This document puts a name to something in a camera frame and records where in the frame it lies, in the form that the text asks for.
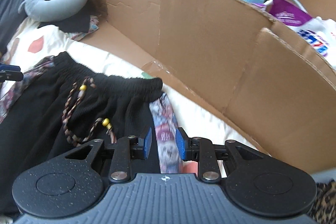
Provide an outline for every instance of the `black pants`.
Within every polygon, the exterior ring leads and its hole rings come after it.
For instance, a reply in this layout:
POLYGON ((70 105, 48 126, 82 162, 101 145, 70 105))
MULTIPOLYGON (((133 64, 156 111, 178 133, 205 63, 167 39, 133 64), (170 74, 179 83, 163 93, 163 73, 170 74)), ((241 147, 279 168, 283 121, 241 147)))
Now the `black pants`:
MULTIPOLYGON (((68 128, 77 137, 88 136, 100 117, 110 120, 117 139, 139 136, 144 127, 155 132, 149 102, 162 95, 161 79, 107 77, 76 63, 66 52, 56 56, 54 63, 23 92, 0 124, 0 213, 17 211, 11 186, 21 172, 74 147, 67 142, 62 124, 73 83, 79 87, 85 78, 92 77, 95 84, 87 85, 83 100, 68 121, 68 128)), ((78 92, 77 88, 72 101, 78 92)), ((92 139, 105 132, 106 128, 97 126, 92 139)), ((155 134, 152 136, 148 160, 133 161, 133 173, 160 172, 155 134)))

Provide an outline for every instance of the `elastic waistband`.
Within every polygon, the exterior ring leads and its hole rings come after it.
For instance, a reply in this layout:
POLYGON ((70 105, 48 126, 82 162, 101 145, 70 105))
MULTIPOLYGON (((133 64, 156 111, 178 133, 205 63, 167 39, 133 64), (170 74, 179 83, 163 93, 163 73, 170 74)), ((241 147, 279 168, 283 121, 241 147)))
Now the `elastic waistband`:
POLYGON ((88 67, 74 61, 67 52, 61 52, 54 57, 55 69, 66 81, 80 82, 84 78, 92 77, 99 92, 110 95, 132 95, 152 102, 162 94, 162 80, 160 78, 123 78, 121 76, 106 76, 95 73, 88 67))

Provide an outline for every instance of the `gray travel pillow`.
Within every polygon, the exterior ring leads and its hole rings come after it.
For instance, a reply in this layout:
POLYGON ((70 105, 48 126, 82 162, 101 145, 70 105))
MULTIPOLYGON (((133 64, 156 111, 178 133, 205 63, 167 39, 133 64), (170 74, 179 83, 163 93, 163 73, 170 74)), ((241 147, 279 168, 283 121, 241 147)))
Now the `gray travel pillow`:
POLYGON ((25 0, 19 11, 24 4, 27 15, 36 21, 60 21, 78 13, 86 2, 87 0, 25 0))

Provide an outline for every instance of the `metal screw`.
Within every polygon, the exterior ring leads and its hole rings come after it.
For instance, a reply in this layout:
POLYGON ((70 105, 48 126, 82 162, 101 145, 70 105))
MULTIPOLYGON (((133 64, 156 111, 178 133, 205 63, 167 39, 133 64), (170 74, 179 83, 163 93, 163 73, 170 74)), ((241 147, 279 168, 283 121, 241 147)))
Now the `metal screw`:
POLYGON ((217 172, 209 171, 203 174, 203 178, 209 181, 216 180, 219 178, 219 174, 217 172))
POLYGON ((123 172, 123 171, 113 172, 111 174, 111 178, 114 179, 114 180, 123 180, 123 179, 127 178, 127 173, 123 172))

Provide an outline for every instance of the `white bed sheet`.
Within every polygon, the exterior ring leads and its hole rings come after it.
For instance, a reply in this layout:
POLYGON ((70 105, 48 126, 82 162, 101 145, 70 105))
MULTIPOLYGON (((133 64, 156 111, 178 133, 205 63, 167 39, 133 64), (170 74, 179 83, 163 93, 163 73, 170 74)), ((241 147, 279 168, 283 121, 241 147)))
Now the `white bed sheet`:
MULTIPOLYGON (((27 71, 42 58, 50 55, 58 55, 67 51, 78 63, 81 63, 94 72, 106 75, 120 75, 125 78, 143 77, 143 71, 120 59, 119 57, 98 49, 96 47, 71 40, 58 27, 48 25, 37 29, 38 22, 30 18, 24 20, 8 44, 8 53, 4 59, 10 60, 11 65, 21 67, 21 71, 27 71), (40 37, 44 37, 43 46, 36 53, 29 52, 31 43, 40 37)), ((13 82, 6 81, 1 89, 2 97, 12 86, 13 82)), ((252 148, 255 148, 244 137, 229 127, 225 122, 200 107, 193 101, 181 95, 171 87, 164 85, 163 91, 167 93, 173 106, 178 125, 183 127, 189 137, 204 137, 214 144, 224 144, 227 139, 234 139, 252 148)))

